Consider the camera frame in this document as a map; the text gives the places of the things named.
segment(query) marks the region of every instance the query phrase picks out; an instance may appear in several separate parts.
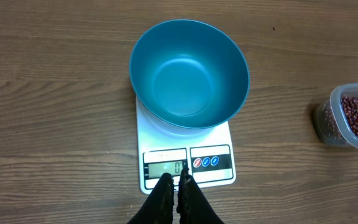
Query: kitchen scale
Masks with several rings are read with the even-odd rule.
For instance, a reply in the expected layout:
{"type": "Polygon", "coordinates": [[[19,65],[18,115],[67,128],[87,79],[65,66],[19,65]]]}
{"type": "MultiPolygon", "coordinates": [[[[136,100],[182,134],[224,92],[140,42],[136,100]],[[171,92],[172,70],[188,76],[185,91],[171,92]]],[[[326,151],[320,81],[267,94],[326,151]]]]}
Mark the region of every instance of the kitchen scale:
{"type": "Polygon", "coordinates": [[[136,98],[140,189],[149,194],[163,173],[173,176],[188,167],[200,188],[231,184],[236,179],[229,123],[208,129],[186,129],[151,113],[136,98]]]}

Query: blue button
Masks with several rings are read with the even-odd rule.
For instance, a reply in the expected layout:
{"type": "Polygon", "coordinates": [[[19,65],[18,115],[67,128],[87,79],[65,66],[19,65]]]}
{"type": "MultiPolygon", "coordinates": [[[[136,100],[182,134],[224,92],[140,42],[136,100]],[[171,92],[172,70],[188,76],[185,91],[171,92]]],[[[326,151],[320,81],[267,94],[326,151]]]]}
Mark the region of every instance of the blue button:
{"type": "Polygon", "coordinates": [[[216,164],[218,164],[219,162],[219,157],[218,156],[214,156],[212,159],[211,159],[211,165],[212,166],[216,166],[216,164]]]}
{"type": "Polygon", "coordinates": [[[203,167],[206,167],[209,165],[209,162],[211,162],[211,159],[209,157],[205,157],[203,159],[203,167]]]}

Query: wooden surface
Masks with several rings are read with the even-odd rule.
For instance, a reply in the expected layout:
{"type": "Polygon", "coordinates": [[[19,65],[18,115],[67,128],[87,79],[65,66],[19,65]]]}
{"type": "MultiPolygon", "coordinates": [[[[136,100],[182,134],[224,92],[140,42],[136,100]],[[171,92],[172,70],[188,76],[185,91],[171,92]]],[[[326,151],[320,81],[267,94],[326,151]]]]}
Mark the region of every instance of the wooden surface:
{"type": "Polygon", "coordinates": [[[324,146],[310,118],[358,82],[356,0],[0,0],[0,224],[126,223],[138,211],[129,57],[175,18],[223,30],[250,68],[229,122],[237,180],[203,190],[221,219],[358,224],[358,150],[324,146]]]}

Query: bowl rim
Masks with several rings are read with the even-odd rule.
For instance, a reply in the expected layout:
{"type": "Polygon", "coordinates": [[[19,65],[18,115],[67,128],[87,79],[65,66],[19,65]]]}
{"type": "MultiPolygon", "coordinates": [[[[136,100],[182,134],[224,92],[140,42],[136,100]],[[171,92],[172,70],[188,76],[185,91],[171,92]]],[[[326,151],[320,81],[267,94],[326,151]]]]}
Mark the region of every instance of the bowl rim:
{"type": "Polygon", "coordinates": [[[244,106],[244,104],[245,104],[245,102],[246,102],[246,100],[247,100],[247,97],[248,97],[248,94],[249,94],[249,88],[250,88],[250,74],[249,74],[248,63],[247,63],[247,60],[246,60],[246,58],[244,57],[244,55],[243,55],[241,49],[237,46],[237,44],[236,44],[227,34],[225,34],[223,31],[219,30],[218,28],[216,28],[216,27],[214,27],[214,26],[212,26],[212,25],[209,25],[209,24],[207,24],[207,23],[205,23],[205,22],[196,21],[196,20],[193,20],[193,19],[171,19],[171,20],[163,21],[163,22],[161,22],[161,23],[158,23],[158,24],[152,26],[150,29],[148,29],[146,32],[144,32],[144,33],[141,35],[141,37],[136,41],[136,44],[135,44],[134,48],[132,49],[131,59],[130,59],[130,61],[129,61],[129,76],[130,76],[130,78],[131,78],[132,88],[134,89],[136,96],[138,97],[138,99],[140,100],[140,102],[141,102],[151,113],[153,113],[154,115],[156,115],[156,117],[160,118],[161,120],[163,120],[163,121],[165,121],[165,122],[168,122],[168,123],[170,123],[170,124],[172,124],[172,125],[175,125],[175,126],[178,126],[178,127],[181,127],[181,128],[188,128],[188,129],[205,129],[205,128],[212,128],[212,127],[218,126],[218,125],[223,124],[223,123],[225,123],[226,121],[230,120],[230,119],[233,118],[236,114],[238,114],[238,112],[239,112],[239,111],[242,109],[242,107],[244,106]],[[138,94],[138,92],[137,92],[137,90],[136,90],[136,88],[135,88],[135,86],[134,86],[134,81],[133,81],[133,77],[132,77],[132,69],[131,69],[131,68],[132,68],[132,58],[133,58],[133,56],[134,56],[134,52],[135,52],[135,49],[136,49],[136,47],[137,47],[137,44],[140,42],[140,40],[142,40],[142,38],[143,38],[148,32],[150,32],[150,31],[153,30],[154,28],[156,28],[156,27],[158,27],[158,26],[160,26],[160,25],[162,25],[162,24],[169,23],[169,22],[180,22],[180,21],[182,21],[182,22],[183,22],[183,21],[185,21],[185,22],[196,22],[196,23],[199,23],[199,24],[208,26],[208,27],[210,27],[210,28],[212,28],[212,29],[214,29],[214,30],[220,32],[221,34],[223,34],[224,36],[226,36],[226,37],[232,42],[232,44],[234,44],[234,46],[236,47],[236,49],[237,49],[238,52],[240,53],[240,55],[241,55],[241,57],[242,57],[242,60],[244,61],[245,65],[246,65],[247,76],[248,76],[248,86],[247,86],[247,92],[246,92],[246,94],[245,94],[245,96],[244,96],[244,99],[243,99],[242,103],[239,105],[238,109],[237,109],[232,115],[230,115],[230,117],[225,118],[223,121],[220,121],[220,122],[218,122],[218,123],[216,123],[216,124],[209,125],[209,126],[203,126],[203,127],[188,127],[188,126],[184,126],[184,125],[180,125],[180,124],[175,124],[175,123],[173,123],[173,122],[171,122],[171,121],[168,121],[168,120],[166,120],[166,119],[163,119],[163,118],[161,118],[158,114],[154,113],[154,111],[152,111],[152,110],[144,103],[142,97],[140,97],[140,95],[138,94]]]}

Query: bowl bottom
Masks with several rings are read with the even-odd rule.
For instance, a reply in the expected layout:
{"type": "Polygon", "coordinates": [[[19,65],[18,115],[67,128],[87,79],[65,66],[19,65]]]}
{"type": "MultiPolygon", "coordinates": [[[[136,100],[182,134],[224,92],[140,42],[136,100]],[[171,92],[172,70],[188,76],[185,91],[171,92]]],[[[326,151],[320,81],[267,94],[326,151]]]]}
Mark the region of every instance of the bowl bottom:
{"type": "Polygon", "coordinates": [[[161,109],[176,116],[192,116],[211,99],[212,83],[208,69],[192,58],[174,58],[154,73],[154,96],[161,109]]]}

